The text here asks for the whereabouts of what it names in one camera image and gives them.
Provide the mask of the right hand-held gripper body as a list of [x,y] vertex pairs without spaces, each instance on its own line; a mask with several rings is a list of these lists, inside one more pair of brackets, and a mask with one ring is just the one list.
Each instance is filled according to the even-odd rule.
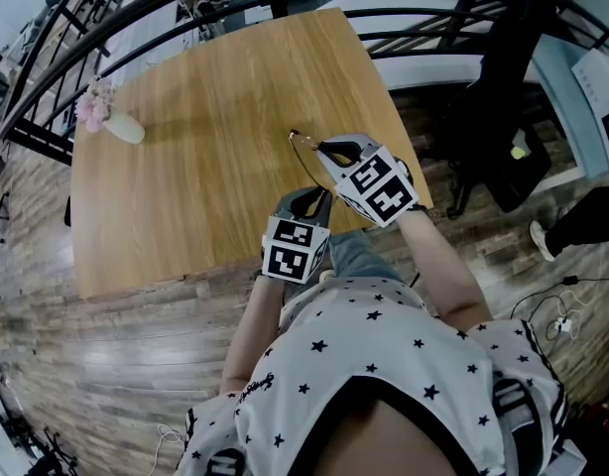
[[398,161],[385,146],[361,160],[335,187],[358,214],[386,227],[419,202]]

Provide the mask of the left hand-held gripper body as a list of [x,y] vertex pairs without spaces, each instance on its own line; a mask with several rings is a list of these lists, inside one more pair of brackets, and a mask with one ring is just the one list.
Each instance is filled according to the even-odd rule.
[[294,284],[305,284],[322,262],[329,238],[328,226],[316,226],[312,218],[272,214],[262,239],[262,273]]

